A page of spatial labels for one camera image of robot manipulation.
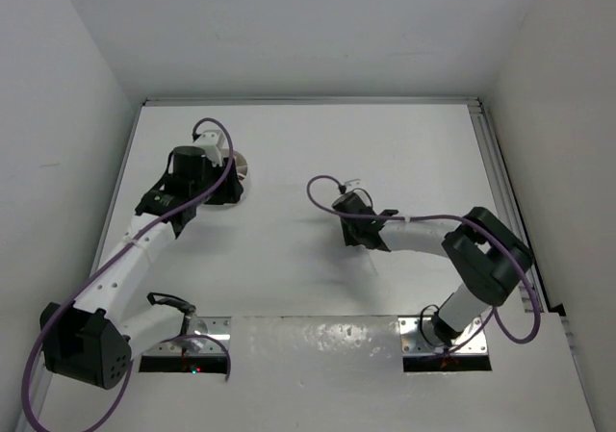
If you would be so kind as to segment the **clear plastic ruler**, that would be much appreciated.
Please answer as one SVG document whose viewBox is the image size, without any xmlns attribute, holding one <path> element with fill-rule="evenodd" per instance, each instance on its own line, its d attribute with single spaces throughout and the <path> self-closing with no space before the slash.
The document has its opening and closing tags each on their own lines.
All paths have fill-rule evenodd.
<svg viewBox="0 0 616 432">
<path fill-rule="evenodd" d="M 378 276 L 378 269 L 376 268 L 374 261 L 372 259 L 372 253 L 369 250 L 365 250 L 365 262 L 367 264 L 367 268 L 370 270 L 371 275 L 373 277 Z"/>
</svg>

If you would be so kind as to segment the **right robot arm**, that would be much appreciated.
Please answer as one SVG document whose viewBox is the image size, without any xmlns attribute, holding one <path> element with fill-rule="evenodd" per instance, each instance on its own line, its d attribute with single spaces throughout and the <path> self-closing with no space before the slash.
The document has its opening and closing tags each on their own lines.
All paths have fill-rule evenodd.
<svg viewBox="0 0 616 432">
<path fill-rule="evenodd" d="M 475 318 L 501 306 L 534 263 L 532 252 L 492 212 L 472 208 L 456 218 L 408 221 L 397 210 L 377 214 L 370 200 L 347 191 L 332 204 L 347 246 L 385 252 L 413 251 L 450 260 L 461 285 L 431 318 L 434 336 L 451 347 Z"/>
</svg>

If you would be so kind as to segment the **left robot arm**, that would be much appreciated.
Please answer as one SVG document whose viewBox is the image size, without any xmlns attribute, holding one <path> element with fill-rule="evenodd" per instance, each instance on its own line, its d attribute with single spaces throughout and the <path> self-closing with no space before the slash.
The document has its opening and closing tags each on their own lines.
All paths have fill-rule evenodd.
<svg viewBox="0 0 616 432">
<path fill-rule="evenodd" d="M 109 390 L 134 359 L 185 335 L 195 308 L 183 298 L 150 292 L 147 310 L 127 318 L 125 309 L 157 257 L 196 217 L 198 206 L 236 204 L 243 193 L 232 150 L 217 143 L 175 147 L 91 282 L 67 303 L 51 303 L 42 312 L 40 348 L 46 368 Z"/>
</svg>

